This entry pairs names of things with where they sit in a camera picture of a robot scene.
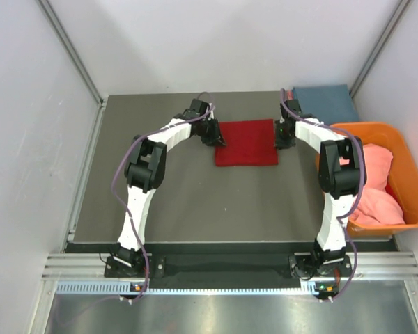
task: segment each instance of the cable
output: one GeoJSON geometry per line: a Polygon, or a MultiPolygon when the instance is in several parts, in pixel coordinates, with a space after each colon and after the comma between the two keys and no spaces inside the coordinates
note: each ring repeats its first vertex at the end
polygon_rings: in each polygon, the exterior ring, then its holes
{"type": "Polygon", "coordinates": [[[328,130],[332,130],[332,131],[336,131],[336,132],[341,132],[342,134],[345,134],[352,141],[353,145],[357,148],[357,157],[359,159],[359,188],[358,188],[356,200],[353,203],[350,210],[346,214],[344,214],[343,216],[338,216],[336,218],[338,220],[339,224],[341,224],[341,227],[342,227],[344,236],[346,238],[346,241],[348,241],[351,248],[353,249],[353,255],[354,255],[354,261],[353,262],[354,263],[353,263],[353,269],[351,271],[350,277],[348,278],[347,282],[345,283],[343,288],[339,291],[339,293],[332,298],[332,301],[334,301],[334,300],[338,299],[348,289],[348,286],[350,285],[351,280],[353,279],[353,276],[356,273],[356,268],[357,268],[357,249],[356,249],[356,245],[353,242],[353,240],[350,238],[350,235],[348,234],[347,228],[345,227],[345,224],[342,221],[342,219],[347,218],[348,216],[350,216],[357,209],[359,201],[361,200],[362,190],[364,189],[364,180],[365,180],[364,154],[362,152],[360,144],[358,143],[356,138],[350,132],[348,132],[347,130],[344,130],[344,129],[340,129],[338,127],[330,127],[329,125],[324,125],[322,123],[314,123],[314,122],[310,122],[309,120],[305,120],[304,118],[299,117],[296,113],[294,113],[292,110],[290,110],[285,105],[285,100],[286,100],[285,90],[282,88],[280,90],[280,103],[283,106],[283,108],[286,110],[286,112],[292,118],[294,118],[295,120],[299,120],[301,122],[305,122],[305,123],[310,124],[310,125],[314,125],[314,126],[317,126],[317,127],[322,127],[323,129],[328,129],[328,130]]]}
{"type": "MultiPolygon", "coordinates": [[[[215,100],[214,100],[214,97],[212,96],[212,94],[210,94],[209,92],[202,92],[202,93],[200,93],[198,95],[197,98],[200,98],[200,96],[202,94],[208,94],[209,95],[209,98],[210,98],[210,104],[209,104],[208,110],[203,115],[201,115],[199,117],[196,117],[196,118],[192,118],[191,120],[184,120],[184,121],[179,122],[179,123],[176,123],[174,125],[170,125],[169,127],[163,127],[163,128],[161,128],[159,130],[150,132],[148,134],[144,134],[144,135],[140,136],[139,138],[137,138],[133,142],[133,144],[129,147],[129,149],[127,150],[127,152],[125,153],[125,155],[124,155],[121,163],[119,164],[119,167],[116,169],[116,172],[115,172],[114,177],[113,177],[113,181],[111,182],[111,192],[116,197],[116,199],[119,201],[119,203],[122,204],[122,206],[125,208],[125,211],[128,213],[128,216],[130,218],[130,225],[132,226],[132,230],[133,230],[133,234],[134,234],[135,238],[137,239],[137,242],[138,242],[138,244],[139,244],[139,246],[141,248],[142,255],[143,255],[144,260],[146,262],[146,268],[145,268],[146,276],[145,276],[145,279],[144,279],[144,284],[143,284],[143,286],[142,286],[141,291],[139,292],[139,294],[136,296],[136,298],[134,298],[132,300],[133,303],[135,303],[136,301],[138,301],[143,296],[144,292],[147,290],[148,277],[149,277],[149,274],[150,274],[150,266],[149,266],[149,263],[148,263],[148,256],[147,256],[146,249],[144,248],[144,245],[142,244],[142,242],[141,242],[141,240],[139,238],[139,235],[138,235],[138,233],[136,231],[136,228],[134,227],[132,212],[128,208],[128,205],[124,202],[124,200],[121,197],[119,197],[118,193],[115,190],[116,181],[119,178],[119,175],[121,174],[121,171],[124,168],[125,163],[126,163],[128,157],[130,156],[130,153],[132,153],[133,149],[140,142],[142,142],[145,138],[147,138],[148,136],[152,136],[153,134],[159,134],[161,132],[167,131],[168,129],[171,129],[172,127],[177,127],[178,125],[190,124],[190,123],[193,123],[193,122],[202,120],[203,118],[205,118],[211,112],[214,111],[214,109],[215,109],[215,103],[214,103],[214,101],[215,100]]],[[[100,257],[101,261],[104,262],[104,260],[101,257],[101,254],[99,254],[99,257],[100,257]]],[[[89,306],[87,306],[86,308],[84,308],[83,310],[81,310],[77,315],[75,315],[71,320],[69,320],[67,322],[62,322],[60,320],[60,317],[59,317],[59,307],[58,307],[56,309],[56,321],[59,323],[59,325],[61,327],[67,327],[67,326],[71,325],[74,321],[76,321],[85,312],[87,312],[88,310],[90,310],[91,308],[93,308],[95,305],[97,305],[97,304],[99,304],[99,303],[101,303],[103,301],[108,301],[108,300],[111,300],[111,299],[119,299],[119,296],[106,296],[104,298],[98,299],[94,303],[90,304],[89,306]]]]}

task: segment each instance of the pink towel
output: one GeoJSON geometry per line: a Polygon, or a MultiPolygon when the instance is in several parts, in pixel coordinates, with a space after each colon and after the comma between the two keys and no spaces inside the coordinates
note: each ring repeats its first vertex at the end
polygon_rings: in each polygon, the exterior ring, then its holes
{"type": "Polygon", "coordinates": [[[364,146],[364,159],[367,183],[357,209],[350,218],[362,225],[405,224],[403,210],[385,191],[393,154],[387,148],[367,144],[364,146]]]}

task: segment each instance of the folded red cloth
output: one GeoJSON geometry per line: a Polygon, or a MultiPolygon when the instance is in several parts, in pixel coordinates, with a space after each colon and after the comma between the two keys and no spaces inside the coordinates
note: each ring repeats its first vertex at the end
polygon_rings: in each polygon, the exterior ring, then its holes
{"type": "Polygon", "coordinates": [[[216,166],[269,166],[279,164],[274,147],[273,120],[221,122],[227,146],[215,147],[216,166]]]}

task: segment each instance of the white panel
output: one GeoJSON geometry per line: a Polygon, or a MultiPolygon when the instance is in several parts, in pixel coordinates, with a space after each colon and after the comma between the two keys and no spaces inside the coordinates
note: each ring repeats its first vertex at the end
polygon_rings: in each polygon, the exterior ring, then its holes
{"type": "Polygon", "coordinates": [[[98,107],[34,0],[0,0],[0,333],[23,333],[98,107]]]}
{"type": "Polygon", "coordinates": [[[51,0],[102,94],[351,84],[397,0],[51,0]]]}
{"type": "MultiPolygon", "coordinates": [[[[418,165],[418,0],[401,20],[355,103],[361,117],[403,132],[418,165]]],[[[400,235],[418,261],[418,230],[400,235]]]]}

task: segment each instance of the blue folded cloth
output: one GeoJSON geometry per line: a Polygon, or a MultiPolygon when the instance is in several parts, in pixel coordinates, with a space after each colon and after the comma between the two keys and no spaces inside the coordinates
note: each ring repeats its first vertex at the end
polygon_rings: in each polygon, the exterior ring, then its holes
{"type": "Polygon", "coordinates": [[[359,122],[347,85],[294,87],[293,98],[303,113],[312,113],[326,125],[359,122]]]}

